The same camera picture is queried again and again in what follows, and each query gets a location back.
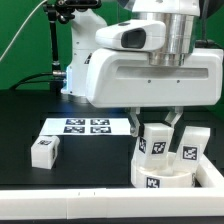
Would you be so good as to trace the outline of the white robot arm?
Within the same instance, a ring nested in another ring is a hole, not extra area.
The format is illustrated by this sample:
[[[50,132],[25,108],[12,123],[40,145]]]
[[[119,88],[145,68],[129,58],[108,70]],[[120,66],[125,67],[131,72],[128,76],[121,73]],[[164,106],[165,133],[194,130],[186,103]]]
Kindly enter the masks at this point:
[[[137,15],[109,26],[92,10],[75,12],[72,61],[64,94],[98,108],[128,108],[131,133],[141,136],[143,107],[173,107],[174,123],[184,106],[220,99],[223,51],[193,40],[199,0],[118,0]]]

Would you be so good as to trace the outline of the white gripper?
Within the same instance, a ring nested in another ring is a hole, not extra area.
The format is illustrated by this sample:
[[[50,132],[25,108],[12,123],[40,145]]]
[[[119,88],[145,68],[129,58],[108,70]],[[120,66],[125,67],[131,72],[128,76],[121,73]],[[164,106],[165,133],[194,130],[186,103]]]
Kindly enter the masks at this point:
[[[99,49],[91,57],[88,101],[103,108],[136,107],[129,112],[130,133],[144,135],[139,107],[169,107],[165,122],[175,127],[182,106],[214,105],[221,97],[223,52],[197,48],[178,67],[152,66],[140,52]]]

